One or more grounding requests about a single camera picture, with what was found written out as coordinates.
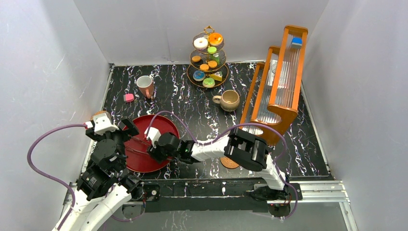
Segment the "yellow biscuit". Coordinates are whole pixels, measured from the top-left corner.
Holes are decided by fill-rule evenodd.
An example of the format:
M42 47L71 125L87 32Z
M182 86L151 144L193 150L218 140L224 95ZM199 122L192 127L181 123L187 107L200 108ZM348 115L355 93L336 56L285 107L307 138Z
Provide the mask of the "yellow biscuit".
M213 61L213 60L208 61L207 64L208 64L209 68L216 68L217 65L218 65L218 63L216 61Z
M208 65L208 64L201 64L201 65L199 66L199 69L200 69L201 71L208 71L208 70L209 70L209 65Z
M191 60L194 62L194 63L197 63L197 62L200 62L201 61L201 56L199 56L199 55L195 55L195 56L193 56L192 58L191 58Z

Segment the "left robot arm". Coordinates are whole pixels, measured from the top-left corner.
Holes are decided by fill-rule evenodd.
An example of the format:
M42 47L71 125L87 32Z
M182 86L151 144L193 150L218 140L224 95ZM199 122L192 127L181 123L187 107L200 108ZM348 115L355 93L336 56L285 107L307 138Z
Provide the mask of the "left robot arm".
M125 128L101 114L85 123L85 134L96 146L76 183L72 204L54 230L96 231L124 203L145 196L143 183L124 173L127 168L125 142L140 132L131 119L124 117L121 122Z

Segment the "three-tier glass cake stand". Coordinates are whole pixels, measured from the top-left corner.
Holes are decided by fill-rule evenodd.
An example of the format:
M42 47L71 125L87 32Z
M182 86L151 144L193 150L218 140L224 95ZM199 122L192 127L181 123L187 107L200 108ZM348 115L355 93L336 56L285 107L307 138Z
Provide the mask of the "three-tier glass cake stand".
M192 39L192 46L193 46L193 41L194 41L195 39L200 38L200 37L205 37L205 38L208 39L208 36L209 36L211 33L214 33L214 32L217 33L211 26L205 27L202 32L200 32L200 33L197 34L195 37L193 37L193 39ZM193 73L194 73L194 71L196 71L196 70L200 70L200 69L199 69L199 66L200 66L201 64L207 64L208 61L211 61L211 58L210 58L210 55L211 55L211 54L209 54L209 53L207 52L207 49L206 49L205 51L198 51L198 50L195 49L194 46L193 46L193 48L194 48L194 50L193 50L193 51L191 52L191 54L190 54L190 64L189 64L189 66L188 66L188 68L187 68L187 77L188 77L188 79L190 80L190 82L191 82L193 85L195 85L195 86L197 86L197 87L200 87L200 88L205 88L205 87L202 85L202 81L201 81L201 82L198 82L198 81L195 81L195 80L193 79ZM216 48L217 48L217 52L216 52L216 53L219 53L219 57L220 57L220 63L219 63L219 65L217 65L216 68L209 68L208 71L203 71L203 72L205 73L205 75L206 75L206 78L209 77L209 75L210 75L211 73L215 73L215 72L218 72L218 71L221 71L221 72L223 73L223 79L222 79L222 81L221 81L221 82L215 81L215 86L212 87L212 88L221 86L222 84L225 83L225 81L226 81L226 80L228 79L228 77L229 77L229 68L228 68L228 66L227 66L227 64L226 64L226 57L227 57L227 56L226 56L226 54L225 54L225 52L224 52L224 50L223 50L223 48L224 48L224 39L223 39L223 43L222 43L221 45L219 45L219 46L216 46ZM202 59L201 59L200 62L194 63L194 62L191 60L191 58L192 58L193 56L195 56L195 55L201 56Z

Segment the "blue white donut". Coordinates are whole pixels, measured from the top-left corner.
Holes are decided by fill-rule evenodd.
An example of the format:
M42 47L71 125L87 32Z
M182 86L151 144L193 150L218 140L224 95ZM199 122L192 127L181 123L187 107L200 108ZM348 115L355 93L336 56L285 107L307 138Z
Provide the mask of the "blue white donut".
M205 75L205 73L204 73L203 71L201 71L201 70L196 70L196 71L194 71L194 73L193 73L193 79L194 79L195 81L201 82L201 81L203 81L205 78L206 78L206 75Z

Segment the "green macaron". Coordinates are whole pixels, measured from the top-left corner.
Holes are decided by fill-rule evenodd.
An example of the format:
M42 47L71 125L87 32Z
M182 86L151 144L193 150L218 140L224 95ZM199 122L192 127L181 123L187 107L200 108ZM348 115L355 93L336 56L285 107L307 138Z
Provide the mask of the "green macaron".
M216 47L208 47L208 48L207 48L207 52L208 52L209 54L214 54L214 53L217 52L217 48L216 48Z

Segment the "blue eraser block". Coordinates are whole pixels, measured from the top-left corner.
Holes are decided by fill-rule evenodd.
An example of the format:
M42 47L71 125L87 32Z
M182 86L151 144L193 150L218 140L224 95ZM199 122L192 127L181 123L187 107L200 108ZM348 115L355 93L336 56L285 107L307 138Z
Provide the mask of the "blue eraser block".
M292 38L290 48L291 49L301 49L302 45L303 45L302 39L294 37Z

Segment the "beige mug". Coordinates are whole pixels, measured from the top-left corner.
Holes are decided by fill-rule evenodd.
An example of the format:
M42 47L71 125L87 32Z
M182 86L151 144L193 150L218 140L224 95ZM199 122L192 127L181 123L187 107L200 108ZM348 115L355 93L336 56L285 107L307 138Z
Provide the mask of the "beige mug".
M219 104L224 111L233 112L239 106L240 96L234 90L227 90L221 95L213 96L212 100L214 103Z

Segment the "pink mug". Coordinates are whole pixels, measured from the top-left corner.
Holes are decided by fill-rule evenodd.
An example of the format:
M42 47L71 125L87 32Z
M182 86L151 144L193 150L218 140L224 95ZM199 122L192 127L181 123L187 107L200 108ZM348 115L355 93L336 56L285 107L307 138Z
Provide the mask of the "pink mug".
M154 82L150 76L139 77L136 85L146 98L151 99L154 96Z

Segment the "pink grey eraser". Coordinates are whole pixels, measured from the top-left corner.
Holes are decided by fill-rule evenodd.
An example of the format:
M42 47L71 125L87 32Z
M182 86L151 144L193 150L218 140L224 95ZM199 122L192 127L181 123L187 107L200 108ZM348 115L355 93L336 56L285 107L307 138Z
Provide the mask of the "pink grey eraser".
M124 102L130 103L130 102L134 101L135 96L134 96L134 94L128 93L128 94L125 94L123 96L123 99L124 99Z

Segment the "orange donut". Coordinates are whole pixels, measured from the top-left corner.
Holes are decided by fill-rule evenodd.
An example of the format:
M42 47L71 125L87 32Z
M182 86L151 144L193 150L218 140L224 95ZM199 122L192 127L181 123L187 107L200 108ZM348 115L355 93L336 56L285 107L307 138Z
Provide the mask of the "orange donut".
M211 33L208 36L208 42L211 46L219 46L223 43L223 36L220 33Z

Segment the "orange wooden rack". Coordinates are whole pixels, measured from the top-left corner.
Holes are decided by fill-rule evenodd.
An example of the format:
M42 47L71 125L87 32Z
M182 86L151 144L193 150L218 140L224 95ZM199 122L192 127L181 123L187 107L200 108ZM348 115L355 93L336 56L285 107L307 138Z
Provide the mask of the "orange wooden rack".
M267 59L257 63L241 123L256 123L244 130L275 145L298 116L299 96L305 61L308 29L287 25L283 31L281 46L270 46ZM301 49L291 49L292 38L301 38Z

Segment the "woven coaster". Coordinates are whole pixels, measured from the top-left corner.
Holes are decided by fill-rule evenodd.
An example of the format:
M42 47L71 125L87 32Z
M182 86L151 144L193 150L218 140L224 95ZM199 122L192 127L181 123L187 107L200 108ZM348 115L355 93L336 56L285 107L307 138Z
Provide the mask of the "woven coaster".
M104 114L104 113L106 113L106 111L98 111L98 112L94 113L94 114L92 115L92 117L91 117L91 120L93 120L93 118L94 118L95 116L100 115L100 114Z
M234 162L233 160L227 158L227 157L222 157L220 158L221 164L228 169L235 169L238 168L240 165Z

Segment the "green triangular cake slice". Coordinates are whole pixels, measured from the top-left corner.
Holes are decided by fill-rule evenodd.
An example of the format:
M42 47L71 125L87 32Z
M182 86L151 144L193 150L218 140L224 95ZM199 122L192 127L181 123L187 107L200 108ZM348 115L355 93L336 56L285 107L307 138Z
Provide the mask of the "green triangular cake slice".
M219 53L213 53L210 55L212 61L215 61L217 65L220 63Z

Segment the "woven coaster front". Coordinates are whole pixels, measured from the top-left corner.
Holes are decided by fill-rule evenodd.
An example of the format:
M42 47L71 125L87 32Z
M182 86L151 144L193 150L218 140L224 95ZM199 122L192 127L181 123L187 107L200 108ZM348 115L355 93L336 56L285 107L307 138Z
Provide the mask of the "woven coaster front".
M238 168L240 165L234 162L233 160L227 158L227 157L222 157L220 158L221 164L228 169L235 169Z

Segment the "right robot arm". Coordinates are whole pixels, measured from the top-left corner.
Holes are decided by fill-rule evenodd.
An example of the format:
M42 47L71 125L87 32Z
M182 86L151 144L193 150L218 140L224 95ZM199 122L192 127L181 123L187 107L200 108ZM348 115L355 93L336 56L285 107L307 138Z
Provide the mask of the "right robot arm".
M157 163L175 158L193 164L227 157L247 170L258 172L275 198L284 199L290 193L285 175L278 171L267 150L266 141L242 129L234 128L228 135L205 144L193 140L182 141L175 134L161 133L156 128L146 129L144 136L151 142L147 153Z

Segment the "yellow layered cake slice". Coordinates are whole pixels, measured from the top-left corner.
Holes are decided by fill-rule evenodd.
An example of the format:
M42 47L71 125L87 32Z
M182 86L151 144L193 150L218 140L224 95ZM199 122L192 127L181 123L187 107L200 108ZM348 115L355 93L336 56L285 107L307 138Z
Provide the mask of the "yellow layered cake slice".
M215 72L215 73L211 73L209 75L210 78L214 79L214 81L219 81L221 82L223 79L223 73L221 71Z

